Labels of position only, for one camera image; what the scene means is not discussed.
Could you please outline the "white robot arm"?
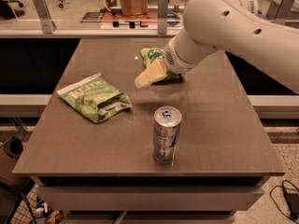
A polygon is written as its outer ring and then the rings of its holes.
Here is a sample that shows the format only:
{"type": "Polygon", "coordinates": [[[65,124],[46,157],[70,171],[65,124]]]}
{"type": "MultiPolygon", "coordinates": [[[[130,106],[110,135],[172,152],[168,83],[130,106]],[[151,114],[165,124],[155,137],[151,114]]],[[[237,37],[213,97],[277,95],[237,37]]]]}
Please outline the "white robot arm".
{"type": "Polygon", "coordinates": [[[151,63],[135,85],[141,89],[169,72],[186,73],[224,50],[298,93],[299,31],[266,21],[257,12],[257,0],[189,0],[183,28],[164,47],[164,59],[151,63]]]}

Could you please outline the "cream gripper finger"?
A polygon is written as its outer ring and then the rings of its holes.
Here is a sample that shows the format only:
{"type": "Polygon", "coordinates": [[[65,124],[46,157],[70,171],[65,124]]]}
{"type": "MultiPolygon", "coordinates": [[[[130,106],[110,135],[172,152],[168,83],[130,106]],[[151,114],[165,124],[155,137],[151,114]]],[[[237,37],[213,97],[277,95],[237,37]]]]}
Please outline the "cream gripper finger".
{"type": "Polygon", "coordinates": [[[154,60],[139,76],[135,78],[135,85],[141,89],[152,83],[161,81],[167,77],[167,69],[164,61],[154,60]]]}

